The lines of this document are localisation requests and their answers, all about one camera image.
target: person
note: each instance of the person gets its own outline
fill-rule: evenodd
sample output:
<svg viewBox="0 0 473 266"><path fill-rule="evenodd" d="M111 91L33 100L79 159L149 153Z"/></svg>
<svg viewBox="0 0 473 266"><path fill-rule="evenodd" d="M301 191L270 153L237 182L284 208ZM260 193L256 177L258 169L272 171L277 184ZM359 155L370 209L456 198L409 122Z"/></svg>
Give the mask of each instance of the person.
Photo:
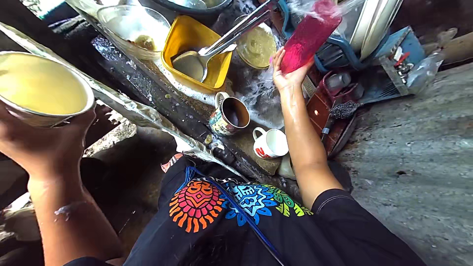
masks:
<svg viewBox="0 0 473 266"><path fill-rule="evenodd" d="M215 163L175 156L163 166L159 211L124 266L425 265L333 176L302 94L312 63L283 75L284 54L281 48L272 60L273 80L302 204ZM124 260L115 231L81 183L79 161L94 119L89 111L66 126L34 128L0 106L0 151L30 175L47 266Z"/></svg>

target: hand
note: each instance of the hand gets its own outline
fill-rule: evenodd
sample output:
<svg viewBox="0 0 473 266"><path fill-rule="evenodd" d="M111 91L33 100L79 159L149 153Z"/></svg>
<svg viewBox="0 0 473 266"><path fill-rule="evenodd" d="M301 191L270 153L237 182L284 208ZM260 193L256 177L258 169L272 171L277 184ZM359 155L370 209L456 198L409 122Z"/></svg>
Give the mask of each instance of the hand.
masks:
<svg viewBox="0 0 473 266"><path fill-rule="evenodd" d="M310 69L312 64L314 64L314 60L311 60L309 63L305 64L299 69L286 75L283 75L282 71L280 70L280 66L285 53L286 50L284 50L284 47L281 47L279 51L277 51L277 53L271 58L272 65L274 67L272 80L274 82L274 85L276 85L276 87L278 88L279 92L281 92L285 88L302 87L302 82L306 77L307 71Z"/></svg>
<svg viewBox="0 0 473 266"><path fill-rule="evenodd" d="M78 171L95 117L92 108L62 127L33 127L12 116L0 101L0 151L23 167L30 180Z"/></svg>

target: yellow plastic container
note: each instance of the yellow plastic container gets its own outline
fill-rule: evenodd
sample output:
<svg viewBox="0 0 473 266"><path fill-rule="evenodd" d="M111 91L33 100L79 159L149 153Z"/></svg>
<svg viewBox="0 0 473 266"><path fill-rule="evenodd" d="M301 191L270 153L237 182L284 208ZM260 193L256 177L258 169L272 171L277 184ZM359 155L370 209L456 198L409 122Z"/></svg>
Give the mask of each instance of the yellow plastic container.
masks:
<svg viewBox="0 0 473 266"><path fill-rule="evenodd" d="M171 58L177 54L194 48L212 45L220 36L197 20L188 16L178 16L167 35L166 44L161 53L161 61L176 81L190 88L200 87L211 91L223 89L227 76L232 52L215 55L208 65L207 78L199 82L175 70Z"/></svg>

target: blue drawstring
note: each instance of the blue drawstring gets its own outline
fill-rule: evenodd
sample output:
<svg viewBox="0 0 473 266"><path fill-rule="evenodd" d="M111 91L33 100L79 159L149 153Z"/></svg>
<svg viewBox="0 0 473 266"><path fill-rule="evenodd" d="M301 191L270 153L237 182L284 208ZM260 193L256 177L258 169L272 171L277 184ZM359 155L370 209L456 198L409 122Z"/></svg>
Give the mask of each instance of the blue drawstring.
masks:
<svg viewBox="0 0 473 266"><path fill-rule="evenodd" d="M285 266L285 264L283 263L283 260L282 260L282 256L279 254L279 252L276 250L276 248L273 246L273 244L268 240L268 238L263 234L263 232L261 232L261 230L255 224L255 222L240 207L240 205L238 205L238 203L235 201L233 196L230 195L230 193L228 193L228 191L226 189L224 189L219 183L215 182L211 178L208 178L203 173L201 173L199 170L197 170L195 167L188 166L186 168L186 181L187 182L185 184L187 184L190 181L190 180L188 181L187 178L191 177L191 176L193 177L195 173L205 177L205 179L207 181L209 181L212 185L216 186L220 190L220 192L222 192L225 195L225 197L227 197L228 201L230 201L230 203L238 210L238 212L243 215L243 217L248 222L250 227L256 233L258 239L266 247L266 249L268 249L268 251L271 253L271 255L279 262L279 264L281 264L282 266Z"/></svg>

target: mug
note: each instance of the mug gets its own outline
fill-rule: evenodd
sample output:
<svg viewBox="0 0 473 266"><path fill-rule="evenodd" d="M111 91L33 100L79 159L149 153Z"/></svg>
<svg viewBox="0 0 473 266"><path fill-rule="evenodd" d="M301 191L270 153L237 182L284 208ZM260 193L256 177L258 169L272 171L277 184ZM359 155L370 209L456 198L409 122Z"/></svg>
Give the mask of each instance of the mug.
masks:
<svg viewBox="0 0 473 266"><path fill-rule="evenodd" d="M256 132L261 132L260 137L256 137ZM286 135L279 129L265 131L261 127L253 129L254 145L253 150L258 157L263 159L273 159L284 156L289 151Z"/></svg>
<svg viewBox="0 0 473 266"><path fill-rule="evenodd" d="M226 92L218 92L215 95L215 108L209 124L211 130L220 137L234 135L250 123L250 113L246 106Z"/></svg>

